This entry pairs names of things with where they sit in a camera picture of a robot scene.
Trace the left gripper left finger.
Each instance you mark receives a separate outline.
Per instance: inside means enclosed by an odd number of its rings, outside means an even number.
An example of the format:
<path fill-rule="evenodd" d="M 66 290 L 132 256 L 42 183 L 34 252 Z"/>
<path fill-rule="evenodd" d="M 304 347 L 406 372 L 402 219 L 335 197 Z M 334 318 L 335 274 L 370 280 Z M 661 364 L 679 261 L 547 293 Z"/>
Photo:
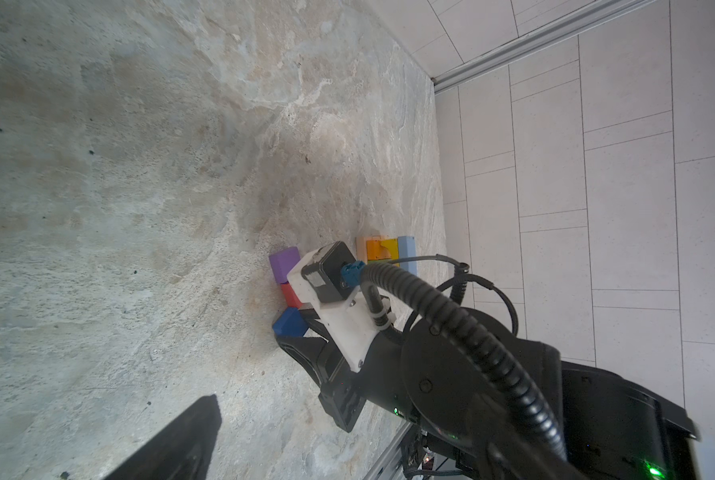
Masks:
<path fill-rule="evenodd" d="M 203 396 L 107 479 L 205 480 L 221 425 L 217 395 Z"/>

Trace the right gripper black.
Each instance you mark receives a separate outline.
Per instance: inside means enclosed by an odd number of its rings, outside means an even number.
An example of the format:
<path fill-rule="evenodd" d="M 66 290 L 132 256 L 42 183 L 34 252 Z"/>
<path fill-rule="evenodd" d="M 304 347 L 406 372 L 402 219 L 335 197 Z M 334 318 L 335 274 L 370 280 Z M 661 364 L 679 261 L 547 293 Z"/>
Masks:
<path fill-rule="evenodd" d="M 319 400 L 335 424 L 351 432 L 371 402 L 413 424 L 421 421 L 419 410 L 401 375 L 401 332 L 391 327 L 379 332 L 363 360 L 361 370 L 351 370 L 329 337 L 276 335 L 278 345 L 320 384 Z"/>

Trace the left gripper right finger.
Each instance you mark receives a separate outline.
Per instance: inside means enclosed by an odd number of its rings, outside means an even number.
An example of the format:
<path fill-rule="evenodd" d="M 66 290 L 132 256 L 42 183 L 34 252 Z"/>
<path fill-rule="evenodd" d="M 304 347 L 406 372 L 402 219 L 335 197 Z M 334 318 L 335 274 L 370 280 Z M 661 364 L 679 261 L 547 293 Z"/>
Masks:
<path fill-rule="evenodd" d="M 471 441 L 483 479 L 585 479 L 569 462 L 525 439 L 491 407 L 471 408 Z"/>

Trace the blue wood cube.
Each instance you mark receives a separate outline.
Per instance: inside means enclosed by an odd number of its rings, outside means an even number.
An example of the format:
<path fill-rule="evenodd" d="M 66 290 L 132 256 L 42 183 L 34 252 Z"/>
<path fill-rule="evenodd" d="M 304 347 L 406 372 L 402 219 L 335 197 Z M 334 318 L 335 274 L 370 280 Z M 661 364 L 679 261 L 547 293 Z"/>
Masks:
<path fill-rule="evenodd" d="M 295 307 L 287 308 L 273 324 L 275 336 L 303 337 L 308 330 L 309 325 Z"/>

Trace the red wood cube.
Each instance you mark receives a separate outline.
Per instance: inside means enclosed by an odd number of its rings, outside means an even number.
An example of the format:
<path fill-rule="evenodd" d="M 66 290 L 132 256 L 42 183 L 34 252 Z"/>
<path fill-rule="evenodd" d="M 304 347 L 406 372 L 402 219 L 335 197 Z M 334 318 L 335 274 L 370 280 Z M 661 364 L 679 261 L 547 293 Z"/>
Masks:
<path fill-rule="evenodd" d="M 301 309 L 303 306 L 303 302 L 299 300 L 299 297 L 297 296 L 296 292 L 293 290 L 293 287 L 289 282 L 283 283 L 280 285 L 281 290 L 284 294 L 287 306 L 289 308 L 296 308 L 296 309 Z"/>

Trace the purple wood cube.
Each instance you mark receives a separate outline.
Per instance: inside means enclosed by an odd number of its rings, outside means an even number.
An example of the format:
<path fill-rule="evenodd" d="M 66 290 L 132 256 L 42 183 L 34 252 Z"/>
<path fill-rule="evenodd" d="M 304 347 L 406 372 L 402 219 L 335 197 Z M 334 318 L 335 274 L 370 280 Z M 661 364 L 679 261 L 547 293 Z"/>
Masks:
<path fill-rule="evenodd" d="M 277 284 L 288 282 L 288 274 L 300 260 L 301 254 L 296 246 L 269 255 L 269 262 Z"/>

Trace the orange wood block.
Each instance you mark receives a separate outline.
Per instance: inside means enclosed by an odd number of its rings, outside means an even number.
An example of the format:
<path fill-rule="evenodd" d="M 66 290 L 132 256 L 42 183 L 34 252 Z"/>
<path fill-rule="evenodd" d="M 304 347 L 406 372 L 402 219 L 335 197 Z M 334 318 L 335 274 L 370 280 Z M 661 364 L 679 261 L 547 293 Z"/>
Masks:
<path fill-rule="evenodd" d="M 369 239 L 365 242 L 365 251 L 367 251 L 367 261 L 383 260 L 383 246 L 381 239 Z"/>

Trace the yellow wood block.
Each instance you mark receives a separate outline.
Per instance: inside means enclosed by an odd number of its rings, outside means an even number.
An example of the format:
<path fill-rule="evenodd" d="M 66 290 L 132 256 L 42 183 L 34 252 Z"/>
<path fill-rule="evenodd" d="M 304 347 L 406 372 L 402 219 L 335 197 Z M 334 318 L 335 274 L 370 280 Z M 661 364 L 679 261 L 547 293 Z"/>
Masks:
<path fill-rule="evenodd" d="M 379 240 L 379 260 L 399 259 L 399 242 L 397 238 Z"/>

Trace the light blue wood block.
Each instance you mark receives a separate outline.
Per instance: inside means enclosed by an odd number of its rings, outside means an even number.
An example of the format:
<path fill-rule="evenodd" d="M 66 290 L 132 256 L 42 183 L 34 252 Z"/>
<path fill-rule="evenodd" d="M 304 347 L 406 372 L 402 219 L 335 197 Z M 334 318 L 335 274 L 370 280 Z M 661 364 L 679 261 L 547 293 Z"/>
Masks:
<path fill-rule="evenodd" d="M 399 267 L 409 271 L 409 273 L 419 274 L 417 272 L 417 261 L 415 261 L 415 256 L 417 256 L 415 237 L 399 236 L 397 238 L 397 248 L 399 248 L 399 259 L 401 259 Z"/>

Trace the natural wood block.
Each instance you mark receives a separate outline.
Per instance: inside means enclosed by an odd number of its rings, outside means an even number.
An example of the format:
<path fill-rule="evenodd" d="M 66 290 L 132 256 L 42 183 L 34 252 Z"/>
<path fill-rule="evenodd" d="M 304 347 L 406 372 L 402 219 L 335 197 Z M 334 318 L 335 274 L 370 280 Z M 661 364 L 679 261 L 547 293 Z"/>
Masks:
<path fill-rule="evenodd" d="M 369 239 L 383 239 L 381 236 L 363 236 L 363 237 L 358 237 L 356 241 L 356 246 L 357 246 L 357 259 L 363 261 L 363 262 L 369 262 L 367 261 L 367 251 L 365 251 L 365 242 Z"/>

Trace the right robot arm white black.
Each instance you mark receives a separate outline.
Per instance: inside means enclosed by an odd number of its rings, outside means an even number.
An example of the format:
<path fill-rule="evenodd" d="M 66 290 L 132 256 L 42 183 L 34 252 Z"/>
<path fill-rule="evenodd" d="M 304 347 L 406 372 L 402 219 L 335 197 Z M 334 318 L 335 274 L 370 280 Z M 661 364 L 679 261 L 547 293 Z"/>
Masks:
<path fill-rule="evenodd" d="M 715 444 L 681 406 L 563 361 L 481 311 L 465 318 L 489 341 L 459 340 L 423 320 L 408 334 L 373 336 L 357 368 L 314 310 L 290 309 L 273 330 L 339 428 L 351 431 L 367 403 L 409 422 L 409 475 L 429 449 L 471 479 L 715 479 Z"/>

